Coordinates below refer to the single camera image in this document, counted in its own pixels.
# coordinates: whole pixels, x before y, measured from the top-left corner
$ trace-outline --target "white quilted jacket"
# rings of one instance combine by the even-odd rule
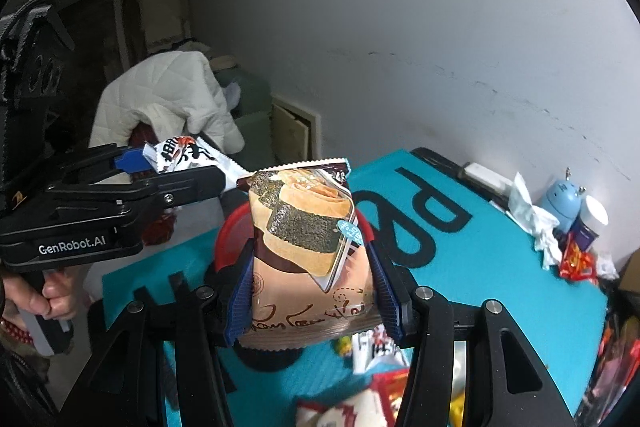
[[[109,84],[100,97],[89,147],[126,145],[140,122],[150,124],[160,141],[203,132],[223,153],[244,147],[222,88],[200,52],[154,55]]]

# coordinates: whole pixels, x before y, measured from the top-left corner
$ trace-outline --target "screw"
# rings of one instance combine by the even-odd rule
[[[418,286],[415,289],[415,296],[423,301],[428,301],[433,297],[433,290],[428,286]]]
[[[502,311],[502,304],[498,301],[487,301],[486,308],[494,315],[497,315]]]
[[[198,299],[202,299],[204,301],[213,295],[213,288],[210,288],[209,286],[200,286],[200,288],[196,289],[196,295],[198,296]]]
[[[131,301],[127,304],[127,311],[129,313],[138,313],[141,312],[144,307],[145,305],[140,301]]]

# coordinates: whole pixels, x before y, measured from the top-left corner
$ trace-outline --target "blue cloth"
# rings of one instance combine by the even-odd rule
[[[446,194],[472,214],[457,233],[440,232],[422,220],[412,207],[419,188],[397,174],[399,166]],[[606,300],[589,283],[569,284],[540,268],[540,254],[532,240],[506,216],[470,192],[406,152],[396,152],[350,176],[353,191],[371,190],[384,196],[433,235],[435,258],[412,270],[419,283],[428,284],[448,299],[478,305],[497,298],[508,307],[529,337],[562,395],[574,412],[589,379],[602,325]],[[374,226],[378,216],[366,201],[358,206]],[[443,220],[450,212],[433,201],[427,208]],[[132,299],[133,290],[145,285],[158,303],[170,302],[167,277],[183,271],[190,287],[202,283],[212,261],[217,230],[178,247],[103,277],[106,324],[113,323]],[[396,227],[399,246],[411,252],[415,239]],[[220,349],[220,359],[238,391],[228,395],[237,427],[288,427],[294,424],[295,400],[308,397],[333,404],[363,389],[369,377],[354,377],[329,343],[307,347],[300,359],[279,373],[259,373],[244,366],[232,349]],[[168,425],[179,426],[179,413],[168,409]]]

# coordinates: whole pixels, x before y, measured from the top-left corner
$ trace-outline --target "white bottle cap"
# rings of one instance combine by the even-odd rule
[[[609,224],[609,216],[606,209],[593,196],[585,196],[580,206],[580,220],[593,232],[600,235]]]

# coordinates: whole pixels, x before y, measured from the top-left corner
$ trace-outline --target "blue toy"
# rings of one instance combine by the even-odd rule
[[[558,180],[551,185],[540,200],[540,206],[558,218],[560,225],[556,227],[562,233],[568,233],[569,228],[580,213],[582,193],[584,187],[577,187],[569,178],[571,169],[566,168],[564,180]]]

